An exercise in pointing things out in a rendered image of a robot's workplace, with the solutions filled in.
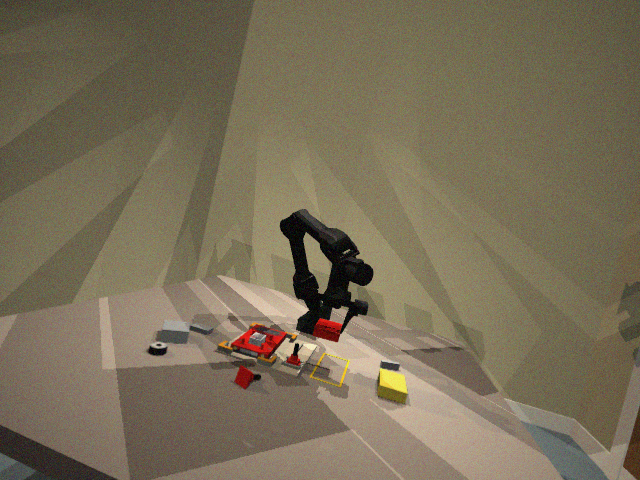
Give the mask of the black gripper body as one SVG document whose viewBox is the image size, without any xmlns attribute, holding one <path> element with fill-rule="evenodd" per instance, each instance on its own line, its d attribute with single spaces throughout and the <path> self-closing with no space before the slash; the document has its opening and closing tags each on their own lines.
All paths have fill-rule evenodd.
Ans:
<svg viewBox="0 0 640 480">
<path fill-rule="evenodd" d="M 330 274 L 328 286 L 330 284 L 330 281 L 335 281 L 335 285 L 341 286 L 341 287 L 343 283 L 347 284 L 347 289 L 348 289 L 349 280 L 345 278 L 339 278 Z M 323 295 L 324 294 L 318 293 L 317 289 L 307 287 L 304 290 L 302 290 L 300 299 L 317 304 L 319 300 L 323 301 Z M 349 312 L 364 315 L 364 316 L 367 315 L 368 303 L 366 301 L 355 299 L 355 302 L 350 301 L 349 305 L 342 305 L 342 306 L 348 307 L 350 309 Z"/>
</svg>

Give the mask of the yellow box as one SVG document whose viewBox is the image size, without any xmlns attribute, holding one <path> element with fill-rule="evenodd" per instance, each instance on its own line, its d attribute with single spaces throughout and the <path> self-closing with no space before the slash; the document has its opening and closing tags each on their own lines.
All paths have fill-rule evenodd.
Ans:
<svg viewBox="0 0 640 480">
<path fill-rule="evenodd" d="M 405 376 L 384 369 L 378 375 L 378 396 L 401 404 L 406 403 L 407 387 Z"/>
</svg>

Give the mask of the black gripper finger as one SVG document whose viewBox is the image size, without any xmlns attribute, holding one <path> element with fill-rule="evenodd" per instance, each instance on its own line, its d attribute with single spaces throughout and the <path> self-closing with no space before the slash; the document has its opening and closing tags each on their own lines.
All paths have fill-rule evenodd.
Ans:
<svg viewBox="0 0 640 480">
<path fill-rule="evenodd" d="M 354 316 L 358 316 L 358 314 L 356 314 L 356 313 L 352 313 L 352 312 L 349 312 L 349 310 L 350 310 L 350 309 L 348 309 L 348 312 L 347 312 L 347 314 L 346 314 L 346 317 L 345 317 L 344 323 L 343 323 L 343 325 L 342 325 L 342 328 L 341 328 L 341 332 L 340 332 L 340 334 L 342 334 L 342 333 L 343 333 L 343 331 L 344 331 L 345 327 L 347 326 L 348 322 L 349 322 L 349 321 L 350 321 Z"/>
<path fill-rule="evenodd" d="M 307 302 L 307 304 L 311 305 L 311 307 L 312 307 L 313 317 L 314 317 L 314 326 L 315 326 L 317 324 L 317 322 L 318 322 L 320 300 L 318 301 L 317 304 L 314 304 L 314 303 L 311 303 L 311 302 Z"/>
</svg>

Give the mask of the black toy tyre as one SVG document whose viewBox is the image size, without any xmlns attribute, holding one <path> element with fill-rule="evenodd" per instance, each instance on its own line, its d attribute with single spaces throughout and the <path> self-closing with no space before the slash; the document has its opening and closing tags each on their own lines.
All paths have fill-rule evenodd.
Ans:
<svg viewBox="0 0 640 480">
<path fill-rule="evenodd" d="M 163 356 L 167 354 L 167 344 L 163 342 L 154 342 L 150 344 L 149 354 L 153 356 Z"/>
</svg>

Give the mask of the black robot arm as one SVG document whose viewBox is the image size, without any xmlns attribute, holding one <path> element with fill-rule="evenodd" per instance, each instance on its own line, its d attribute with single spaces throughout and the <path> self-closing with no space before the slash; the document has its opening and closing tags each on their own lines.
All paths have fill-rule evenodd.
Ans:
<svg viewBox="0 0 640 480">
<path fill-rule="evenodd" d="M 362 259 L 356 258 L 360 252 L 349 236 L 337 228 L 328 228 L 310 215 L 306 209 L 296 211 L 283 219 L 280 222 L 280 229 L 290 242 L 296 270 L 293 276 L 293 287 L 298 300 L 305 288 L 319 288 L 316 277 L 308 269 L 303 241 L 306 232 L 319 242 L 320 250 L 332 263 L 331 275 L 345 278 L 360 286 L 366 286 L 371 282 L 373 268 Z M 351 251 L 343 254 L 349 249 Z M 348 291 L 347 284 L 343 283 L 341 287 L 335 285 L 335 281 L 330 281 L 323 295 L 323 303 L 320 300 L 320 306 L 340 309 L 342 305 L 349 305 L 350 301 L 351 292 Z"/>
</svg>

